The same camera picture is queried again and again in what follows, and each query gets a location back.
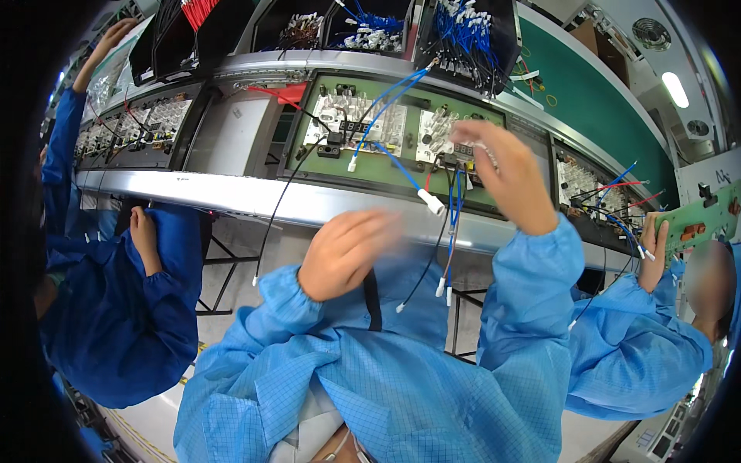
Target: blue anti-static coat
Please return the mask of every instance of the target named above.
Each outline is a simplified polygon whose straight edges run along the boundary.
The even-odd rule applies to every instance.
[[[672,408],[712,367],[708,338],[677,318],[672,261],[652,294],[628,274],[594,298],[571,331],[566,409],[598,419],[636,420]],[[588,304],[577,301],[573,318]]]
[[[582,242],[560,216],[548,235],[517,232],[493,267],[479,366],[442,352],[448,307],[434,297],[439,267],[396,313],[424,263],[375,266],[381,332],[368,330],[362,288],[320,304],[301,290],[297,266],[261,277],[263,304],[239,309],[185,385],[179,460],[266,461],[295,428],[316,375],[379,462],[555,462]]]
[[[47,272],[63,273],[64,281],[39,331],[47,357],[75,388],[105,407],[122,408],[174,386],[196,356],[199,221],[185,207],[147,210],[165,269],[150,277],[128,230],[108,242],[63,237],[85,98],[65,91],[41,169]]]

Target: green circuit board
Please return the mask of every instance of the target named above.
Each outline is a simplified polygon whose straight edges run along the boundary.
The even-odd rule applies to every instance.
[[[307,107],[314,108],[314,105],[319,98],[319,87],[324,85],[328,89],[335,88],[337,84],[343,85],[354,85],[356,92],[365,92],[369,99],[374,99],[379,96],[382,92],[387,90],[394,81],[391,83],[371,81],[367,79],[358,79],[344,76],[322,76],[320,75],[313,83],[313,88],[308,95]],[[478,114],[482,117],[487,118],[492,123],[502,127],[505,123],[504,115],[492,110],[487,110],[478,105],[469,104],[467,102],[452,98],[450,96],[440,95],[438,93],[429,92],[426,90],[420,90],[417,88],[411,88],[405,92],[406,96],[416,97],[418,99],[427,99],[430,102],[431,111],[435,111],[436,108],[446,104],[449,111],[458,112],[461,118],[464,115]],[[419,126],[420,116],[422,109],[413,105],[406,105],[406,119],[404,134],[405,138],[409,137],[411,140],[407,142],[404,140],[400,143],[401,157],[409,161],[415,161],[416,148],[418,145],[419,138]],[[296,130],[295,140],[291,156],[289,158],[286,168],[291,170],[292,164],[296,163],[296,154],[300,147],[306,146],[304,143],[307,131],[309,130],[309,124],[311,119],[307,116],[303,116]],[[340,150],[339,158],[332,159],[328,157],[320,156],[309,156],[303,165],[301,171],[306,173],[322,174],[323,176],[332,176],[334,178],[342,179],[355,179],[360,181],[373,182],[376,185],[376,190],[388,191],[388,186],[401,187],[409,189],[409,196],[413,196],[416,199],[416,195],[412,191],[409,181],[404,177],[401,171],[392,166],[390,159],[383,153],[367,153],[361,151],[358,158],[357,169],[355,172],[348,172],[348,162],[353,155],[353,150],[343,147]],[[415,172],[409,170],[410,175],[420,185],[425,185],[427,175],[430,172],[432,164],[425,164],[423,172]],[[430,193],[436,194],[445,203],[448,200],[448,180],[443,169],[436,171],[431,174]],[[474,187],[472,190],[468,190],[465,194],[466,204],[477,204],[477,209],[489,209],[496,206],[494,200],[486,193],[482,187]]]
[[[719,235],[723,235],[726,241],[730,241],[736,235],[739,220],[737,205],[741,201],[741,180],[736,180],[712,194],[717,197],[717,201],[708,207],[705,206],[706,200],[700,199],[657,217],[657,224],[665,220],[669,221],[665,257],[667,268],[675,253],[697,246]]]

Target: digital display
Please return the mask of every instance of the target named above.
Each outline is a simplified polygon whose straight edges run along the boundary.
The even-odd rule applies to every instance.
[[[453,154],[473,157],[473,148],[466,144],[456,143],[453,145]]]
[[[352,132],[353,130],[355,130],[356,133],[362,134],[362,133],[365,133],[366,130],[368,130],[368,124],[364,122],[348,121],[347,128],[345,128],[345,121],[340,121],[339,129],[347,130],[348,132]]]

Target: fluorescent light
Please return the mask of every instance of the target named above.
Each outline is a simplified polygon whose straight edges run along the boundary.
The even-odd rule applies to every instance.
[[[679,77],[675,73],[663,73],[661,80],[664,81],[666,90],[669,90],[671,99],[674,100],[674,104],[679,107],[687,107],[690,105],[690,101],[687,100],[687,94],[685,89],[682,87],[682,82],[679,81]]]

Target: worker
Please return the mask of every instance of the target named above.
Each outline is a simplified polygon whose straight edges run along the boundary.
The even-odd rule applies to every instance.
[[[734,259],[741,268],[741,248],[715,242],[721,269],[696,286],[702,291],[688,291],[695,318],[686,323],[676,310],[685,265],[672,259],[664,271],[668,222],[657,236],[658,214],[647,215],[641,238],[656,260],[643,259],[638,276],[630,273],[591,301],[575,303],[567,410],[621,421],[664,413],[712,367],[712,345],[738,336],[738,321],[731,320],[739,312]]]
[[[134,23],[113,25],[65,90],[41,167],[47,261],[34,296],[41,345],[77,390],[109,408],[177,384],[198,346],[202,254],[195,210],[135,207],[120,237],[64,237],[87,81]]]
[[[404,268],[369,273],[397,241],[398,217],[343,213],[302,265],[261,277],[263,303],[240,308],[199,357],[175,427],[179,461],[557,460],[582,243],[529,148],[489,122],[456,123],[451,141],[479,140],[498,168],[478,147],[476,171],[518,228],[494,257],[479,364],[443,353],[448,307],[429,297],[434,277],[397,313],[410,289]]]

